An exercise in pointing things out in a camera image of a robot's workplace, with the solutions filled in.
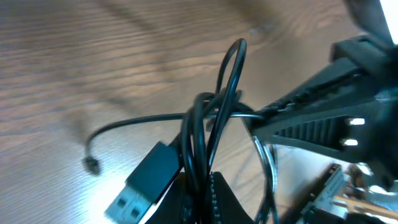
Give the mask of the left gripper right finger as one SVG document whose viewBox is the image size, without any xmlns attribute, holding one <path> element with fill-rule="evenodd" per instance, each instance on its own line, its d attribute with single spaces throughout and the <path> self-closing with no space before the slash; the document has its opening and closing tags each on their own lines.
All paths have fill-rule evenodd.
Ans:
<svg viewBox="0 0 398 224">
<path fill-rule="evenodd" d="M 253 224 L 220 172 L 212 172 L 208 185 L 208 223 Z"/>
</svg>

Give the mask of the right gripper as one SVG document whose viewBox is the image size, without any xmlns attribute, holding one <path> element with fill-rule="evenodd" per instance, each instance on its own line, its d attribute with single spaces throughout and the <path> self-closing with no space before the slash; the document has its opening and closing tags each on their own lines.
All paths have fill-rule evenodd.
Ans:
<svg viewBox="0 0 398 224">
<path fill-rule="evenodd" d="M 256 112 L 248 129 L 260 141 L 365 162 L 391 189 L 397 180 L 397 56 L 361 36 L 332 46 L 334 61 L 281 99 Z M 354 106 L 332 96 L 353 85 Z"/>
</svg>

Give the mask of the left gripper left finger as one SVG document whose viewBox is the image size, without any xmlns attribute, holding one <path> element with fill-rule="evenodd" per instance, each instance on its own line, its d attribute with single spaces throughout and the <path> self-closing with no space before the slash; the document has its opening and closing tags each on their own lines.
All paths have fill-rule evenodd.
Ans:
<svg viewBox="0 0 398 224">
<path fill-rule="evenodd" d="M 187 193 L 185 173 L 178 174 L 163 201 L 146 224 L 190 223 L 190 196 Z"/>
</svg>

